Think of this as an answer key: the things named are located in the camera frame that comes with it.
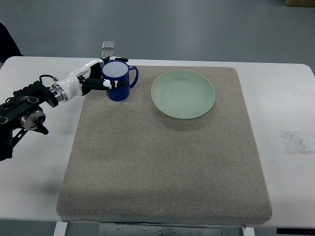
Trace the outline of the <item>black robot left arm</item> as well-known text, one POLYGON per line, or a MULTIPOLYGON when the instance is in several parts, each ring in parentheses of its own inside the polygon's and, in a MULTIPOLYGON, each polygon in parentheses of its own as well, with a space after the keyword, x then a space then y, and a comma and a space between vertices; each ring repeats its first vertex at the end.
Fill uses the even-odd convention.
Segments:
POLYGON ((46 102, 51 107, 58 105, 58 95, 43 84, 42 78, 52 78, 51 75, 40 75, 39 80, 13 92, 0 106, 0 159, 12 158, 13 148, 28 131, 47 135, 44 127, 46 115, 40 104, 46 102))

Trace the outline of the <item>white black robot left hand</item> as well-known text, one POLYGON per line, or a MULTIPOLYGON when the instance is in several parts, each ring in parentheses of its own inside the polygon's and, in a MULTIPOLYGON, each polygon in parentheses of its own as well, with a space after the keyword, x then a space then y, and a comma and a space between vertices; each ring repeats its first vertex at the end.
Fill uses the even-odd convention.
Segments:
POLYGON ((91 90, 108 90, 103 85, 102 66, 111 60, 122 60, 126 58, 106 57, 95 58, 72 71, 66 79, 52 84, 50 92, 59 102, 67 102, 75 96, 84 96, 91 90))

